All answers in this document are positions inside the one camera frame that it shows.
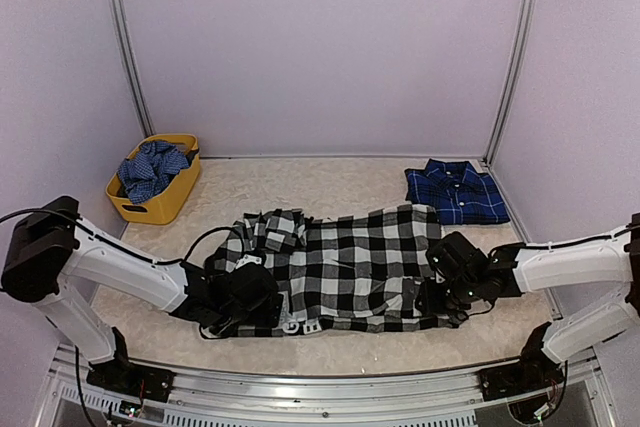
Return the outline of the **black white checked shirt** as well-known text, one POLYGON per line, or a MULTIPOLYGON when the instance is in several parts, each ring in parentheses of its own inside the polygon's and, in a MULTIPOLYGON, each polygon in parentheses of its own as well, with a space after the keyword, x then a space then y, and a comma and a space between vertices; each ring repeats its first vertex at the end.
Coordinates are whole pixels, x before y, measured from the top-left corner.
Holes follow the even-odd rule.
POLYGON ((264 258, 292 326, 241 326, 233 337, 302 334, 305 326, 366 333, 457 328, 415 308, 433 277, 428 249, 441 238, 435 210, 403 204, 363 217, 315 219, 300 209, 246 213, 205 261, 231 272, 244 254, 264 258))

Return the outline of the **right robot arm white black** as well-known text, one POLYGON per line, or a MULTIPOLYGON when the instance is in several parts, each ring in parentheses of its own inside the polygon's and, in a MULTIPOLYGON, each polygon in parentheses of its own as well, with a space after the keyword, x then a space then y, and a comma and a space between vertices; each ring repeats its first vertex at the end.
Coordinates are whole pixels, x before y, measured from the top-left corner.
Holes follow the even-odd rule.
POLYGON ((599 342, 639 323, 639 217, 610 232, 535 245, 512 243, 484 254, 453 232, 427 252, 433 277, 426 279, 417 309, 459 326, 478 301, 494 304, 558 286, 616 282, 618 288, 559 321, 545 322, 529 335, 517 362, 483 369, 484 400, 517 396, 561 383, 562 364, 599 342))

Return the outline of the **blue plaid shirt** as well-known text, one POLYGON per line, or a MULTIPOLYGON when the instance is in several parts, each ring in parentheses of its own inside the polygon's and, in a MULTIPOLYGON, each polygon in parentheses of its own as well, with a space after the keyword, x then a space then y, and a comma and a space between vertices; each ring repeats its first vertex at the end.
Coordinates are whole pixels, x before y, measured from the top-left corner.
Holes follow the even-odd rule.
POLYGON ((500 225, 510 222, 506 204, 489 173, 469 161, 429 159, 423 169, 406 169, 406 199, 433 207, 441 225, 500 225))

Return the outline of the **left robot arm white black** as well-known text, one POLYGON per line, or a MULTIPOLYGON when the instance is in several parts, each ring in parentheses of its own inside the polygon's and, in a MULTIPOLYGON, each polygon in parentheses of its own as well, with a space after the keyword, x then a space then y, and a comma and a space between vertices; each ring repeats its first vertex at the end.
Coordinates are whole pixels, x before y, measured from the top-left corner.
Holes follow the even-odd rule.
POLYGON ((88 279, 137 297, 197 325, 207 339, 244 326, 273 329, 287 321, 287 296, 263 255, 242 253, 231 271, 165 260, 112 237, 83 218, 79 203, 61 196, 40 208, 2 217, 14 221, 1 289, 38 309, 89 365, 87 383, 140 401, 165 403, 173 371, 130 360, 124 335, 106 324, 73 285, 88 279))

